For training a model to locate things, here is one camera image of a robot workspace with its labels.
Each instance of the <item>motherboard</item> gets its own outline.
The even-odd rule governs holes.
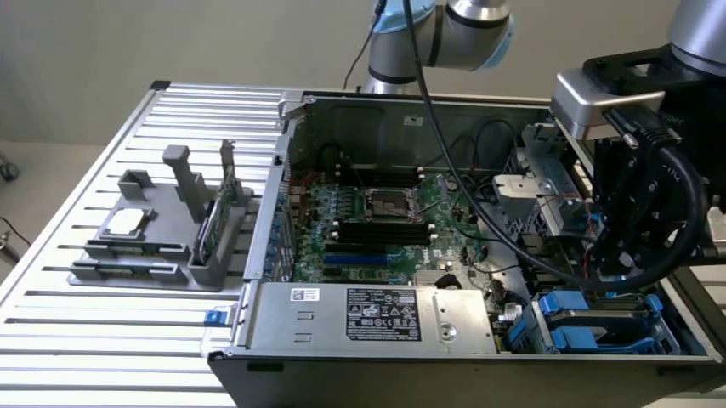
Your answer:
[[[293,279],[433,285],[454,274],[465,286],[480,286],[472,266],[486,257],[486,248],[474,239],[481,237],[477,218],[458,207],[460,195],[444,174],[310,173],[291,187],[298,225]]]

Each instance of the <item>blue tab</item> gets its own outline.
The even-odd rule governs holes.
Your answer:
[[[652,318],[657,320],[661,317],[662,312],[662,302],[661,298],[656,294],[650,294],[646,296],[646,305],[652,310]]]
[[[227,312],[222,310],[209,310],[205,314],[205,326],[206,327],[226,327],[227,326]]]
[[[560,351],[597,351],[600,348],[590,327],[560,327],[552,332],[552,335],[556,349]]]
[[[641,338],[636,343],[616,346],[598,344],[590,327],[564,326],[550,334],[556,349],[564,353],[654,354],[656,340],[652,337]]]
[[[541,297],[544,315],[552,315],[561,310],[590,310],[582,293],[578,291],[553,291]]]
[[[650,309],[654,311],[654,312],[661,312],[662,311],[662,302],[661,302],[661,299],[658,298],[657,295],[654,295],[653,293],[650,295],[646,296],[646,303],[648,303],[648,306],[650,307]]]

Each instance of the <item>cable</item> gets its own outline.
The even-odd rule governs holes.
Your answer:
[[[477,190],[480,190],[484,186],[486,186],[488,184],[490,184],[490,181],[485,181],[480,187],[477,187]],[[457,200],[454,200],[454,205],[452,206],[452,221],[454,223],[454,228],[457,229],[457,232],[464,235],[466,238],[469,238],[470,240],[476,240],[476,241],[482,241],[482,242],[502,242],[502,240],[498,240],[497,238],[484,238],[481,236],[477,236],[477,235],[472,235],[469,234],[464,229],[462,227],[460,227],[458,225],[458,221],[457,221],[457,218],[454,217],[454,208],[457,207],[457,204],[460,202],[460,200],[462,199],[462,195],[465,193],[460,193],[458,197],[457,197]]]
[[[450,149],[454,149],[454,146],[457,146],[458,142],[465,139],[469,139],[469,141],[473,142],[473,146],[474,146],[473,166],[477,167],[480,165],[480,153],[477,151],[477,143],[474,142],[474,139],[469,135],[462,134],[458,138],[456,138],[454,141],[452,142]],[[429,160],[426,163],[422,164],[422,166],[424,167],[432,166],[434,163],[442,160],[442,157],[444,157],[444,154],[441,154],[440,156]]]
[[[470,240],[482,241],[482,242],[502,242],[502,240],[498,240],[497,238],[482,238],[481,236],[476,236],[472,234],[468,234],[462,228],[458,226],[458,222],[454,219],[454,228],[457,229],[457,232],[464,235]]]
[[[444,138],[442,127],[440,125],[438,118],[434,113],[434,104],[432,102],[432,96],[429,95],[428,83],[424,76],[424,64],[421,62],[421,53],[420,53],[420,44],[417,42],[417,33],[414,30],[413,22],[413,11],[412,11],[412,0],[405,0],[405,17],[406,25],[409,27],[409,34],[412,39],[413,46],[413,57],[414,65],[417,69],[417,77],[420,83],[421,97],[424,99],[424,105],[426,108],[426,113],[429,120],[432,121],[432,127],[434,128],[434,133],[437,140],[440,142],[440,147],[442,148],[444,158],[448,162],[448,165],[452,170],[452,175],[457,183],[462,188],[466,199],[474,207],[477,215],[482,218],[485,224],[492,229],[497,237],[504,241],[504,244],[516,252],[518,257],[524,259],[534,267],[540,268],[544,272],[549,273],[562,281],[572,283],[573,285],[582,286],[586,289],[605,292],[625,292],[632,289],[641,288],[644,286],[654,284],[660,279],[662,279],[670,271],[680,265],[681,260],[688,256],[689,252],[693,249],[693,243],[698,240],[701,233],[704,232],[705,222],[706,222],[706,191],[704,189],[704,184],[700,181],[700,175],[696,173],[693,166],[686,165],[685,157],[678,153],[678,151],[672,147],[664,147],[661,149],[661,158],[665,163],[670,165],[672,169],[681,173],[684,186],[686,188],[686,193],[692,199],[692,205],[689,206],[688,222],[677,234],[677,239],[673,246],[670,247],[669,254],[665,259],[661,261],[656,267],[645,271],[641,275],[621,281],[602,282],[597,280],[590,280],[569,274],[553,267],[549,263],[542,261],[540,258],[533,256],[525,248],[522,248],[517,242],[510,238],[508,233],[502,230],[497,221],[488,214],[482,208],[480,202],[474,198],[473,192],[465,187],[462,176],[458,172],[457,166],[452,160],[449,148]]]
[[[11,221],[9,221],[9,218],[0,217],[0,219],[4,221],[6,224],[9,224],[9,227],[11,227],[13,233],[19,236],[19,238],[26,242],[29,246],[31,246],[31,241],[27,240],[27,238],[19,233],[19,231],[15,229],[15,227],[11,224]]]
[[[477,268],[477,265],[473,264],[472,266],[473,266],[474,269],[477,269],[477,272],[481,272],[482,274],[486,274],[486,275],[498,274],[500,272],[504,272],[505,270],[520,268],[520,264],[510,265],[506,268],[501,268],[498,270],[482,270],[482,269]]]
[[[474,138],[473,161],[474,161],[476,166],[480,166],[480,138],[481,138],[481,134],[485,132],[485,130],[492,125],[496,125],[497,123],[502,123],[510,129],[512,141],[513,141],[513,147],[512,148],[517,149],[517,147],[518,147],[518,131],[514,130],[514,127],[512,126],[512,124],[508,121],[502,120],[502,119],[493,119],[492,121],[486,121],[480,126],[480,130],[477,131],[477,137]]]
[[[363,53],[366,52],[366,48],[369,43],[372,42],[372,37],[374,36],[374,30],[376,25],[378,24],[378,21],[382,19],[384,10],[386,9],[386,2],[388,0],[380,0],[376,4],[374,9],[374,21],[372,22],[372,29],[367,31],[366,35],[366,41],[363,42],[363,47],[361,47],[361,51],[355,59],[353,60],[351,68],[349,69],[349,73],[345,75],[343,80],[343,90],[349,88],[349,79],[351,79],[353,70],[355,69],[355,65],[358,65],[361,57],[363,56]]]

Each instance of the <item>black connector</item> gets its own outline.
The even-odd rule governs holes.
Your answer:
[[[437,282],[434,282],[434,286],[437,289],[446,289],[450,286],[456,286],[457,289],[462,289],[462,284],[460,283],[457,276],[453,274],[446,274],[442,276]]]

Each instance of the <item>power cable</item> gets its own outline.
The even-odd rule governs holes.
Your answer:
[[[367,31],[366,41],[363,42],[363,47],[361,47],[359,54],[355,57],[355,59],[353,60],[351,69],[349,69],[349,73],[345,75],[343,90],[346,90],[349,88],[349,80],[351,79],[353,70],[355,69],[355,65],[358,65],[358,63],[359,63],[361,57],[363,56],[363,53],[366,52],[367,45],[372,42],[372,37],[374,36],[374,31],[376,31],[376,25],[378,24],[378,22],[382,19],[384,10],[386,9],[386,3],[388,3],[388,0],[380,0],[378,3],[376,4],[374,21],[372,21],[372,28]]]
[[[13,233],[14,233],[14,234],[15,234],[15,235],[26,242],[26,244],[27,244],[29,246],[31,246],[31,245],[33,245],[33,244],[31,244],[31,241],[30,241],[30,240],[19,233],[19,231],[15,229],[15,227],[13,226],[11,221],[9,221],[9,218],[0,217],[0,220],[3,220],[3,222],[4,222],[6,224],[9,224],[9,227],[11,227]]]

